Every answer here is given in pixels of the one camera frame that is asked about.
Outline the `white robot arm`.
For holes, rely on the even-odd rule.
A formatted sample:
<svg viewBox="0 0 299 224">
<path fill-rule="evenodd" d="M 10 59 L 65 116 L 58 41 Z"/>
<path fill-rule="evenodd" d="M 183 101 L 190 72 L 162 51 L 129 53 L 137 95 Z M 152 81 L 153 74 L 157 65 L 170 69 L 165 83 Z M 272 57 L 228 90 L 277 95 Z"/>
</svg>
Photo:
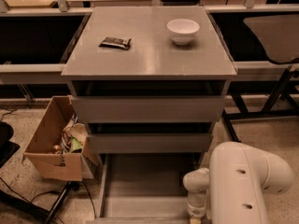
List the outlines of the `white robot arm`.
<svg viewBox="0 0 299 224">
<path fill-rule="evenodd" d="M 183 177 L 192 224 L 202 224 L 208 208 L 212 224 L 269 224 L 263 196 L 282 194 L 294 181 L 280 156 L 238 142 L 217 145 L 209 166 Z"/>
</svg>

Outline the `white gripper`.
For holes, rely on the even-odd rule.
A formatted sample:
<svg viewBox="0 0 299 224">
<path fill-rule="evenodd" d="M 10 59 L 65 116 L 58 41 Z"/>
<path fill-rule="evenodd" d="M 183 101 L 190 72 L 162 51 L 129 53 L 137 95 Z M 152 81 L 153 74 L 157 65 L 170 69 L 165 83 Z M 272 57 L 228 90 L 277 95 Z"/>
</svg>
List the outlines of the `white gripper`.
<svg viewBox="0 0 299 224">
<path fill-rule="evenodd" d="M 199 168 L 183 177 L 183 186 L 187 190 L 187 211 L 190 224 L 202 224 L 201 218 L 206 214 L 206 191 L 209 189 L 209 170 Z"/>
</svg>

